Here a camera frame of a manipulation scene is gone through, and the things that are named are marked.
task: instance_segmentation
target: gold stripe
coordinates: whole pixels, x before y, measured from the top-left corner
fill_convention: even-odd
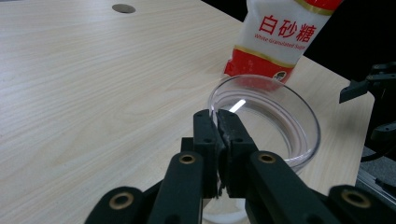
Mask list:
[[[329,10],[329,9],[324,9],[321,7],[314,7],[312,5],[309,5],[305,0],[294,0],[296,3],[298,3],[300,6],[304,7],[306,10],[317,13],[319,15],[323,16],[331,16],[334,13],[334,10]]]
[[[291,64],[291,63],[282,63],[282,62],[279,61],[279,60],[273,59],[273,58],[271,58],[270,56],[268,56],[268,55],[266,55],[266,54],[263,54],[263,53],[260,53],[260,52],[258,52],[258,51],[255,51],[255,50],[253,50],[253,49],[247,49],[247,48],[244,48],[244,47],[239,46],[239,45],[235,45],[233,48],[234,48],[234,49],[239,49],[239,50],[241,50],[241,51],[243,51],[243,52],[245,52],[245,53],[248,53],[248,54],[257,56],[257,57],[259,57],[259,58],[262,58],[262,59],[264,59],[264,60],[267,60],[267,61],[270,62],[270,63],[274,63],[274,64],[279,65],[279,66],[282,66],[282,67],[286,67],[286,68],[293,68],[293,67],[295,67],[295,64]]]

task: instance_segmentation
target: table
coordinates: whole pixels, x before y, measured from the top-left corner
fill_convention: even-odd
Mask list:
[[[0,2],[0,223],[83,223],[111,189],[161,180],[240,27],[198,0]],[[288,81],[318,116],[301,178],[324,194],[354,185],[374,103],[339,105],[347,84],[305,57]]]

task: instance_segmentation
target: clear glass bowl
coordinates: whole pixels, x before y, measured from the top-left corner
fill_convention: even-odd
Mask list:
[[[282,157],[299,174],[320,141],[318,120],[306,101],[285,84],[263,76],[226,77],[212,91],[208,108],[226,109],[244,123],[259,150]]]

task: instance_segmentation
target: red and white bag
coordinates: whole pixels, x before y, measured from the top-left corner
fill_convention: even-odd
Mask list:
[[[247,16],[224,74],[285,83],[342,0],[247,0]]]

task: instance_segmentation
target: red chinese character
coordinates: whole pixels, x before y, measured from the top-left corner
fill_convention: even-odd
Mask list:
[[[260,26],[260,31],[267,32],[271,35],[275,30],[276,24],[277,20],[273,18],[273,15],[270,17],[264,17],[262,25]]]
[[[294,35],[296,31],[297,31],[296,22],[290,23],[290,21],[283,20],[283,25],[279,28],[278,35],[283,37],[289,37],[291,35]]]
[[[296,36],[297,41],[308,42],[316,29],[317,27],[315,27],[314,25],[312,26],[308,26],[306,24],[302,25],[300,33]]]

